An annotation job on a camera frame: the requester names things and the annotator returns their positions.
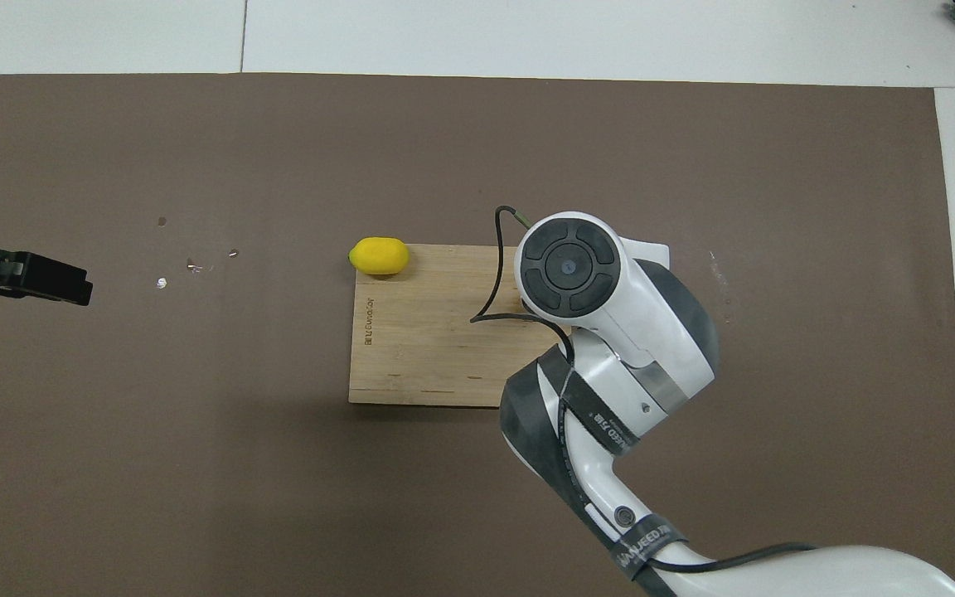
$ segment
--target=black strap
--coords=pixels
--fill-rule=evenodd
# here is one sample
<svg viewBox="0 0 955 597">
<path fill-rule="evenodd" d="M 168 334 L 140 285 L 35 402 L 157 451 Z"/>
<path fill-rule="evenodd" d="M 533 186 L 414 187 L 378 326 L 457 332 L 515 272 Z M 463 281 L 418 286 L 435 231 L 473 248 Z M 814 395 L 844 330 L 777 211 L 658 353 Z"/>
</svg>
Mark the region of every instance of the black strap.
<svg viewBox="0 0 955 597">
<path fill-rule="evenodd" d="M 647 560 L 674 541 L 686 539 L 666 518 L 659 517 L 658 514 L 647 514 L 610 548 L 610 556 L 629 580 L 633 580 L 647 565 Z"/>
<path fill-rule="evenodd" d="M 670 589 L 670 585 L 666 585 L 666 581 L 658 575 L 658 570 L 651 566 L 644 566 L 640 574 L 633 578 L 633 582 L 640 585 L 640 589 L 651 597 L 677 597 L 677 594 Z"/>
<path fill-rule="evenodd" d="M 609 453 L 622 456 L 640 443 L 640 438 L 610 410 L 603 398 L 592 390 L 592 386 L 577 375 L 557 347 L 545 352 L 538 362 L 547 376 L 547 381 L 550 381 L 553 388 L 560 390 L 561 400 L 573 415 L 577 416 L 584 429 Z"/>
</svg>

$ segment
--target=metal band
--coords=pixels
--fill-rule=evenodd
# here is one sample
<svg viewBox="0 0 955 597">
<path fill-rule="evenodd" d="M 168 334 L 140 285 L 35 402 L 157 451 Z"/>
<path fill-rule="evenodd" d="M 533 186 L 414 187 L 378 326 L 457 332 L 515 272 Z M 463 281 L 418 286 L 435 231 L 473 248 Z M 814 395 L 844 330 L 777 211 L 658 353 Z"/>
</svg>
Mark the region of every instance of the metal band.
<svg viewBox="0 0 955 597">
<path fill-rule="evenodd" d="M 592 386 L 565 361 L 558 347 L 552 347 L 537 362 L 541 364 L 547 381 L 560 390 L 561 400 L 577 416 L 584 429 L 609 453 L 622 456 L 640 443 L 640 438 L 625 426 L 603 398 L 592 390 Z"/>
<path fill-rule="evenodd" d="M 666 518 L 647 514 L 610 548 L 610 556 L 629 580 L 633 580 L 643 570 L 647 560 L 674 541 L 686 539 Z"/>
<path fill-rule="evenodd" d="M 687 395 L 683 393 L 670 374 L 662 369 L 658 362 L 652 362 L 648 366 L 632 367 L 625 364 L 625 369 L 633 374 L 636 381 L 640 382 L 647 395 L 651 396 L 656 404 L 666 412 L 666 415 L 673 415 L 673 411 L 680 408 L 687 402 Z"/>
</svg>

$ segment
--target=paint speck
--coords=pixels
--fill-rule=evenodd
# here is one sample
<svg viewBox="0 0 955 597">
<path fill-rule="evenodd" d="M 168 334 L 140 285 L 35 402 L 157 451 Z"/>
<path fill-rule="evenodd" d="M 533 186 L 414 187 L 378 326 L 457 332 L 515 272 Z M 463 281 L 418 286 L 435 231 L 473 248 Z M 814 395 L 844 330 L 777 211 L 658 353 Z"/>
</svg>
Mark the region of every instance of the paint speck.
<svg viewBox="0 0 955 597">
<path fill-rule="evenodd" d="M 720 321 L 732 323 L 732 295 L 728 289 L 728 279 L 724 272 L 720 271 L 720 264 L 717 262 L 716 255 L 710 252 L 710 272 L 713 274 L 713 280 L 717 283 L 717 293 L 720 295 Z"/>
</svg>

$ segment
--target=black cable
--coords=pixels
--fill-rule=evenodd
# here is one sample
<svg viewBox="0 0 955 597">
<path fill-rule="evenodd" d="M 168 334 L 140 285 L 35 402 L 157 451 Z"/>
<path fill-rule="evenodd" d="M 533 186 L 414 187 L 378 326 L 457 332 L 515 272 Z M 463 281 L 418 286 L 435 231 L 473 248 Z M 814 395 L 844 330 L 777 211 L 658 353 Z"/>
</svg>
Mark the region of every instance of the black cable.
<svg viewBox="0 0 955 597">
<path fill-rule="evenodd" d="M 815 545 L 808 543 L 780 543 L 777 545 L 770 545 L 769 547 L 763 547 L 761 549 L 754 549 L 754 551 L 744 553 L 742 556 L 735 556 L 734 558 L 717 560 L 716 562 L 708 562 L 705 564 L 670 564 L 668 562 L 661 562 L 659 560 L 653 559 L 648 560 L 647 563 L 651 567 L 656 568 L 656 570 L 662 570 L 666 573 L 712 573 L 712 571 L 735 568 L 736 566 L 748 564 L 750 562 L 754 562 L 755 560 L 769 558 L 770 556 L 779 556 L 780 553 L 789 553 L 793 551 L 812 551 L 812 549 L 816 549 Z"/>
<path fill-rule="evenodd" d="M 477 316 L 471 318 L 470 323 L 474 323 L 474 320 L 484 316 L 485 311 L 492 306 L 493 299 L 495 299 L 496 295 L 500 292 L 500 282 L 503 279 L 503 228 L 500 226 L 500 214 L 502 214 L 504 211 L 510 211 L 512 216 L 518 216 L 518 211 L 509 205 L 501 205 L 497 207 L 496 215 L 492 216 L 492 219 L 496 221 L 496 246 L 500 250 L 500 259 L 496 265 L 496 283 L 492 284 L 492 292 L 490 292 L 488 295 L 488 301 L 485 301 L 485 305 L 482 306 L 480 311 L 477 311 Z"/>
<path fill-rule="evenodd" d="M 545 318 L 539 318 L 537 316 L 531 316 L 531 314 L 526 313 L 487 313 L 489 307 L 492 306 L 492 301 L 496 299 L 496 295 L 500 292 L 500 283 L 503 280 L 503 227 L 500 224 L 500 214 L 503 214 L 504 211 L 509 211 L 512 216 L 518 220 L 518 223 L 522 224 L 526 228 L 531 227 L 530 222 L 526 219 L 525 216 L 518 214 L 518 211 L 514 207 L 509 205 L 501 205 L 496 208 L 496 215 L 493 216 L 493 220 L 496 221 L 496 246 L 499 250 L 499 255 L 497 255 L 497 265 L 496 265 L 496 282 L 492 284 L 492 292 L 488 295 L 488 301 L 485 301 L 485 305 L 482 306 L 480 311 L 477 311 L 477 316 L 470 318 L 470 323 L 477 323 L 480 321 L 492 321 L 492 320 L 521 320 L 521 321 L 533 321 L 538 322 L 539 324 L 545 325 L 547 328 L 552 330 L 558 339 L 561 340 L 562 345 L 565 347 L 565 360 L 573 366 L 573 341 L 570 340 L 570 337 L 565 335 L 564 330 L 560 326 L 554 325 L 553 322 L 545 320 Z"/>
</svg>

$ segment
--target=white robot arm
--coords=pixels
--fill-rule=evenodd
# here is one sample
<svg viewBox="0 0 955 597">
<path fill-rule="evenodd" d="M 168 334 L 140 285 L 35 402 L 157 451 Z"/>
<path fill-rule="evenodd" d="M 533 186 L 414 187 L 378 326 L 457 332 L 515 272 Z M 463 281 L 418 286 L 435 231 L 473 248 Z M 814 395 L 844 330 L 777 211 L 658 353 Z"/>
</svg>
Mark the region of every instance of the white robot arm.
<svg viewBox="0 0 955 597">
<path fill-rule="evenodd" d="M 720 562 L 691 551 L 613 464 L 713 381 L 719 355 L 711 318 L 668 271 L 667 248 L 618 237 L 578 211 L 535 223 L 514 265 L 535 317 L 575 330 L 508 379 L 501 431 L 645 592 L 955 596 L 947 575 L 890 549 L 783 544 Z"/>
</svg>

